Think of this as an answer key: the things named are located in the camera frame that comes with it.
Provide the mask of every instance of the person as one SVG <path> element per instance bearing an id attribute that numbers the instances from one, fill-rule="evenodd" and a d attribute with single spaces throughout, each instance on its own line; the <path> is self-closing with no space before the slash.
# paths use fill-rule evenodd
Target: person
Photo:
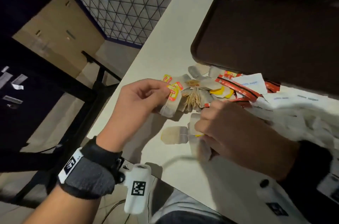
<path id="1" fill-rule="evenodd" d="M 122 87 L 108 123 L 96 138 L 96 150 L 120 153 L 169 93 L 167 83 L 153 79 L 139 80 Z M 201 139 L 222 157 L 277 180 L 309 222 L 337 222 L 335 212 L 338 204 L 317 190 L 317 185 L 329 173 L 333 158 L 327 149 L 307 141 L 288 140 L 233 103 L 213 101 L 209 108 L 202 110 L 201 119 L 195 128 L 205 134 Z M 224 130 L 227 130 L 227 137 L 224 136 Z M 98 166 L 94 166 L 96 163 L 86 159 L 83 153 L 84 157 L 78 162 L 78 174 L 84 175 L 82 180 L 93 179 L 87 174 L 95 175 L 91 169 Z M 101 192 L 105 190 L 106 184 L 102 187 L 101 180 L 107 175 L 105 171 L 106 168 L 103 168 L 100 176 L 94 177 L 98 181 L 92 187 L 93 190 L 97 186 L 101 186 Z M 58 184 L 24 223 L 92 223 L 100 203 L 100 192 L 96 192 L 98 196 L 88 196 L 81 193 L 83 186 L 68 189 L 72 184 L 76 186 L 72 181 L 66 187 Z M 164 216 L 158 216 L 156 223 L 232 223 L 204 207 L 201 212 L 205 214 L 182 209 L 168 211 Z"/>

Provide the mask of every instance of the person's right hand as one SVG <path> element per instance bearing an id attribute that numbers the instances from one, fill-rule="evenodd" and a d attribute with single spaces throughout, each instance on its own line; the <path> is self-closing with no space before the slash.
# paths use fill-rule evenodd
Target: person's right hand
<path id="1" fill-rule="evenodd" d="M 213 101 L 201 111 L 195 129 L 221 156 L 278 181 L 286 178 L 299 150 L 299 143 L 232 102 Z"/>

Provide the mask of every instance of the black sleeve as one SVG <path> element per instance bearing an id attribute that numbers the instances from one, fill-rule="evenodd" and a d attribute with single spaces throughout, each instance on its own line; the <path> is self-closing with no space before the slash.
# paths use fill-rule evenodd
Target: black sleeve
<path id="1" fill-rule="evenodd" d="M 311 224 L 338 223 L 339 204 L 317 190 L 329 173 L 333 157 L 327 149 L 309 141 L 299 143 L 296 161 L 280 185 Z"/>

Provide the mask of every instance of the wrist-mounted device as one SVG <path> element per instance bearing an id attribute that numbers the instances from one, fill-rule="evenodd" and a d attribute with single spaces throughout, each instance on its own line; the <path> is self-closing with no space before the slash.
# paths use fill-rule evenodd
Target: wrist-mounted device
<path id="1" fill-rule="evenodd" d="M 107 151 L 96 144 L 96 136 L 78 148 L 58 175 L 60 187 L 82 199 L 97 199 L 111 194 L 125 180 L 119 171 L 122 152 Z"/>

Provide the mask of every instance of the hand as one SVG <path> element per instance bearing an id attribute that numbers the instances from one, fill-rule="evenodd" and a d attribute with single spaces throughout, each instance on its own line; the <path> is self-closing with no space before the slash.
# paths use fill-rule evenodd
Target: hand
<path id="1" fill-rule="evenodd" d="M 201 111 L 195 129 L 221 156 L 278 181 L 286 178 L 299 150 L 299 143 L 232 102 L 213 101 Z"/>
<path id="2" fill-rule="evenodd" d="M 97 137 L 97 145 L 112 152 L 122 151 L 155 107 L 167 100 L 167 85 L 160 80 L 143 79 L 123 86 L 111 118 Z"/>

